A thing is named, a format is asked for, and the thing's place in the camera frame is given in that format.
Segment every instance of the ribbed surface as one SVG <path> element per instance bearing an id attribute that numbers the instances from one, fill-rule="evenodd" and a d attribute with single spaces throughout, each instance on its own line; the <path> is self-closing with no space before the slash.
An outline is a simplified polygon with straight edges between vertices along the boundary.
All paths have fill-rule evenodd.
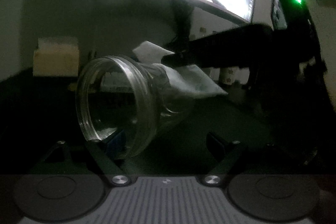
<path id="1" fill-rule="evenodd" d="M 37 222 L 23 218 L 20 224 Z M 256 224 L 237 211 L 219 188 L 200 185 L 194 177 L 140 177 L 114 188 L 93 213 L 71 224 Z M 313 224 L 308 219 L 297 224 Z"/>

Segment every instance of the silver bolt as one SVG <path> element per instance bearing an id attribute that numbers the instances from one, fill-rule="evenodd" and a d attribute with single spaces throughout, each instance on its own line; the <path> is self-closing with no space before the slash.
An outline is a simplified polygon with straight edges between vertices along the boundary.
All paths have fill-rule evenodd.
<path id="1" fill-rule="evenodd" d="M 112 178 L 112 182 L 114 182 L 115 184 L 125 184 L 128 182 L 128 177 L 124 175 L 114 176 Z"/>
<path id="2" fill-rule="evenodd" d="M 221 182 L 221 178 L 220 178 L 219 176 L 211 175 L 211 176 L 206 176 L 206 177 L 204 178 L 204 181 L 205 181 L 205 183 L 207 183 L 207 184 L 212 184 L 212 185 L 214 185 L 214 184 L 218 184 L 218 183 L 220 183 L 220 182 Z"/>

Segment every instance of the round gray disc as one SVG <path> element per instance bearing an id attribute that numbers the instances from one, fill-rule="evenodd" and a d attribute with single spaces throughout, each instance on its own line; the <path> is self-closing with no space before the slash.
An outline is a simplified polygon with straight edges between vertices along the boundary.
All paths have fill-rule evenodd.
<path id="1" fill-rule="evenodd" d="M 316 182 L 304 175 L 237 175 L 228 186 L 233 203 L 259 219 L 293 221 L 307 216 L 319 201 Z"/>
<path id="2" fill-rule="evenodd" d="M 97 175 L 24 175 L 14 189 L 17 206 L 29 218 L 65 221 L 92 210 L 103 198 Z"/>

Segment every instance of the transparent jar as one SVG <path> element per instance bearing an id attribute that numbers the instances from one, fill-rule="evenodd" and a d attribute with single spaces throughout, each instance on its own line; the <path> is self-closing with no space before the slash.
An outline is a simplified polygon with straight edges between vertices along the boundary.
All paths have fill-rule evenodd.
<path id="1" fill-rule="evenodd" d="M 77 117 L 87 141 L 122 134 L 125 141 L 116 159 L 139 154 L 159 132 L 182 121 L 193 103 L 191 97 L 170 85 L 161 66 L 124 56 L 89 62 L 76 92 Z"/>

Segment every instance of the white label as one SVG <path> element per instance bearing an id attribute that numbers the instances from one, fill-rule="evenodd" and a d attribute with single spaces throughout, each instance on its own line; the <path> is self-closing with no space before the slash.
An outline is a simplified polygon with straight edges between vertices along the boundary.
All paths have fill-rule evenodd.
<path id="1" fill-rule="evenodd" d="M 127 76 L 122 72 L 107 72 L 103 76 L 100 89 L 105 92 L 133 93 Z"/>

